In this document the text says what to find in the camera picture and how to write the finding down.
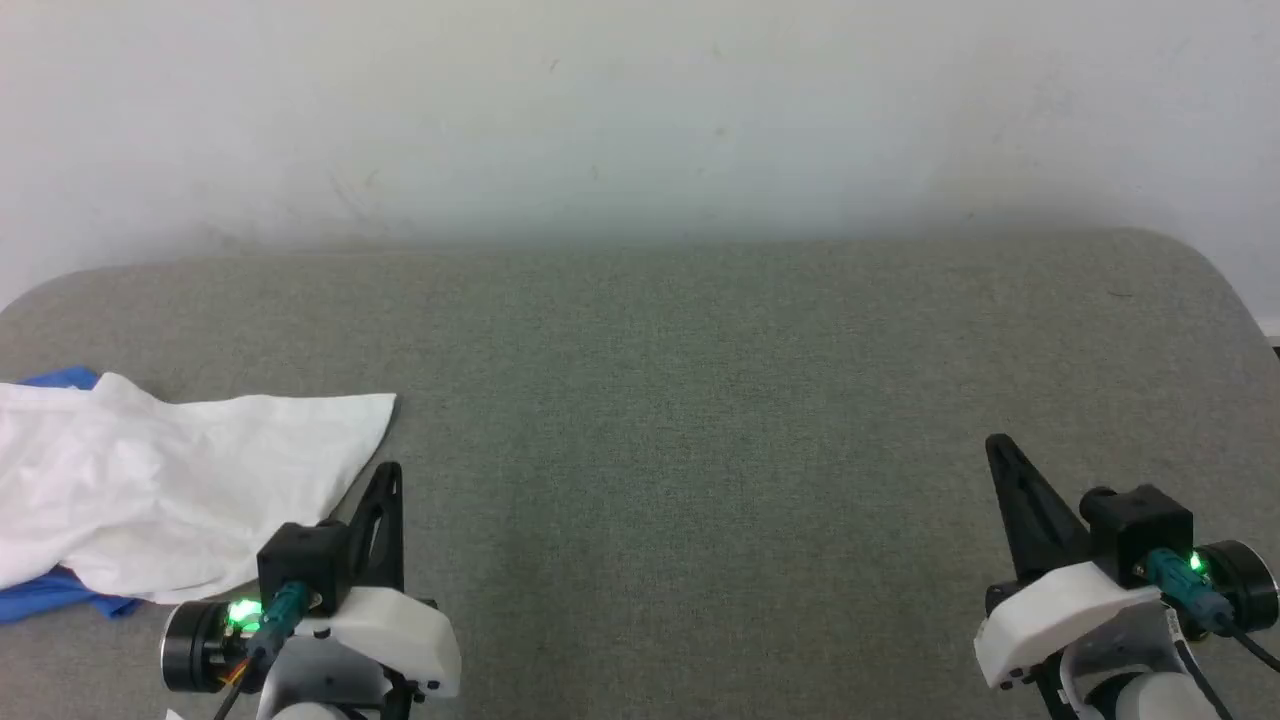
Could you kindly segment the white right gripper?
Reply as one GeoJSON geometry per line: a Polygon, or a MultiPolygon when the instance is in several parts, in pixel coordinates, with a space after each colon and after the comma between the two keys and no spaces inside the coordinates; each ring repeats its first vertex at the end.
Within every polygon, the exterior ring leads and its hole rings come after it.
{"type": "Polygon", "coordinates": [[[1016,684],[1055,655],[1065,691],[1124,671],[1162,671],[1156,588],[1124,589],[1084,562],[1088,529],[1010,436],[988,436],[986,455],[1016,582],[1030,583],[977,630],[973,650],[986,685],[1016,684]]]}

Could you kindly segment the white and blue t-shirt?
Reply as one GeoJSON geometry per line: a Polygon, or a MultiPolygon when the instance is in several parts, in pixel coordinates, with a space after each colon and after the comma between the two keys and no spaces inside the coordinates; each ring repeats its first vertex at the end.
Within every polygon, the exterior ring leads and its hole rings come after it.
{"type": "Polygon", "coordinates": [[[394,409],[393,393],[168,404],[83,366],[0,382],[0,625],[251,582],[280,527],[332,515],[394,409]]]}

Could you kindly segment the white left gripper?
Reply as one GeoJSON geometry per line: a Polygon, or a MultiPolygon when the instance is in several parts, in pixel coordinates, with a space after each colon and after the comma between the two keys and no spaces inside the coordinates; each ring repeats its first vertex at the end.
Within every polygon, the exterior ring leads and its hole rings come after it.
{"type": "Polygon", "coordinates": [[[402,468],[381,462],[349,523],[349,583],[329,618],[303,620],[291,638],[291,688],[311,701],[374,701],[388,671],[428,698],[454,698],[460,644],[447,615],[404,591],[402,468]]]}

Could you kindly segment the grey fabric sofa seat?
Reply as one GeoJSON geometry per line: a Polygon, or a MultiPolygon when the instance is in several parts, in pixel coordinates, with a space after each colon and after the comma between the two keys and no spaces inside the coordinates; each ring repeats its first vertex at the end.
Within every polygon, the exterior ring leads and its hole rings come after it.
{"type": "Polygon", "coordinates": [[[407,589],[463,655],[413,720],[1044,720],[973,657],[993,433],[1280,573],[1280,359],[1148,231],[218,259],[0,311],[0,378],[76,364],[397,395],[407,589]]]}

